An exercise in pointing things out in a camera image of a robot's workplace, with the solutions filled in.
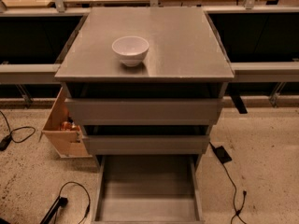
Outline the grey drawer cabinet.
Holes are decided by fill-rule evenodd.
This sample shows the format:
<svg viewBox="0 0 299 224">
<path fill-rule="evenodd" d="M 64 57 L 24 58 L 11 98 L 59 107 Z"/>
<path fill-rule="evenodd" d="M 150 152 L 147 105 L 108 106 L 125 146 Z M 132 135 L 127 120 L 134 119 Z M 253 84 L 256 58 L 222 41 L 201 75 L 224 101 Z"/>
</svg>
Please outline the grey drawer cabinet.
<svg viewBox="0 0 299 224">
<path fill-rule="evenodd" d="M 55 75 L 88 152 L 196 164 L 234 73 L 200 7 L 94 7 Z"/>
</svg>

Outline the grey middle drawer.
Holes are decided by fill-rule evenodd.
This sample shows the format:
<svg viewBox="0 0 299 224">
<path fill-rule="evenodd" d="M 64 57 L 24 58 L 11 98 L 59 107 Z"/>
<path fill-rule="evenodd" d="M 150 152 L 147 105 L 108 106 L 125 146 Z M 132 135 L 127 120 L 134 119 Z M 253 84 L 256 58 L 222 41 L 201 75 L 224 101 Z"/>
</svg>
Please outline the grey middle drawer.
<svg viewBox="0 0 299 224">
<path fill-rule="evenodd" d="M 165 155 L 206 152 L 208 135 L 96 135 L 84 136 L 83 143 L 93 155 Z"/>
</svg>

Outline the grey top drawer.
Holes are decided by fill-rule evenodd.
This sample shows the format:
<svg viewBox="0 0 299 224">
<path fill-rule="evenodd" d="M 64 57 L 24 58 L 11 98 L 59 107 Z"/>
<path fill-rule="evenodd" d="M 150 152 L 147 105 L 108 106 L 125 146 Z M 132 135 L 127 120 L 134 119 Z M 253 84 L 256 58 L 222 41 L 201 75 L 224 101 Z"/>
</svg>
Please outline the grey top drawer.
<svg viewBox="0 0 299 224">
<path fill-rule="evenodd" d="M 80 125 L 213 125 L 222 99 L 70 99 L 71 118 Z"/>
</svg>

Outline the grey open bottom drawer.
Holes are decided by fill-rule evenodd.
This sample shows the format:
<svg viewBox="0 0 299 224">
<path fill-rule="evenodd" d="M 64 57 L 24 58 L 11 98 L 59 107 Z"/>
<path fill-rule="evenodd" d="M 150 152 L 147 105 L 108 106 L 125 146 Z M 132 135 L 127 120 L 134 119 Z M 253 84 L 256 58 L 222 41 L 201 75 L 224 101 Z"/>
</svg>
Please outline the grey open bottom drawer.
<svg viewBox="0 0 299 224">
<path fill-rule="evenodd" d="M 192 157 L 103 156 L 92 224 L 204 224 Z"/>
</svg>

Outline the white bowl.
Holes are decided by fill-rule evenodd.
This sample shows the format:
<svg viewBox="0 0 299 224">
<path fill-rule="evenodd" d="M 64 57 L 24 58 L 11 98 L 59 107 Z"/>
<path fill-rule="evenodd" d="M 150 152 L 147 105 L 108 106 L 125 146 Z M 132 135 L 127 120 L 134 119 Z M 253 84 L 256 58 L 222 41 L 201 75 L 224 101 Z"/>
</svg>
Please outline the white bowl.
<svg viewBox="0 0 299 224">
<path fill-rule="evenodd" d="M 134 67 L 144 61 L 150 44 L 140 36 L 123 36 L 116 39 L 111 47 L 121 63 L 128 67 Z"/>
</svg>

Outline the black power adapter right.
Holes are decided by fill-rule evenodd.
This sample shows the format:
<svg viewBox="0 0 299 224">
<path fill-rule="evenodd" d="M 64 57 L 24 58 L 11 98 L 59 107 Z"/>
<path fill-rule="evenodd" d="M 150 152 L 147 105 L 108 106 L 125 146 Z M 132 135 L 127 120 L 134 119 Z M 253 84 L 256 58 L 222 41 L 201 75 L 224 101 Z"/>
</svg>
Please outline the black power adapter right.
<svg viewBox="0 0 299 224">
<path fill-rule="evenodd" d="M 225 164 L 226 162 L 229 162 L 232 160 L 231 156 L 228 154 L 226 149 L 223 146 L 220 147 L 214 147 L 213 152 L 218 158 L 218 160 L 221 162 L 221 164 Z"/>
</svg>

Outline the copper object in box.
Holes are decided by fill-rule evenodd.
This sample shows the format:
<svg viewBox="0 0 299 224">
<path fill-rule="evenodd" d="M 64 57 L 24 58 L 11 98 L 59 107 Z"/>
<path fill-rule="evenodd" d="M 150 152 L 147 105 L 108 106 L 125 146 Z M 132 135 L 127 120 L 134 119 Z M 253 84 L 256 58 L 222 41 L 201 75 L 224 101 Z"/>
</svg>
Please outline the copper object in box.
<svg viewBox="0 0 299 224">
<path fill-rule="evenodd" d="M 74 122 L 64 121 L 61 123 L 60 130 L 61 131 L 78 131 L 79 126 L 76 125 Z"/>
</svg>

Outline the wooden box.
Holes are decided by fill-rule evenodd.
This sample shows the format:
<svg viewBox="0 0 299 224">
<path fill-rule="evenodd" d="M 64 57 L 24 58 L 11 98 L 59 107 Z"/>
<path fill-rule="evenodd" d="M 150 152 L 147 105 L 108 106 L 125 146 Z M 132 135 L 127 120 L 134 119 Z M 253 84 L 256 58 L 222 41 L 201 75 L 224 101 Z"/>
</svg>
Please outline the wooden box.
<svg viewBox="0 0 299 224">
<path fill-rule="evenodd" d="M 49 139 L 61 158 L 90 158 L 82 142 L 80 129 L 78 131 L 60 130 L 62 122 L 70 121 L 69 111 L 64 100 L 64 90 L 60 89 L 42 133 Z"/>
</svg>

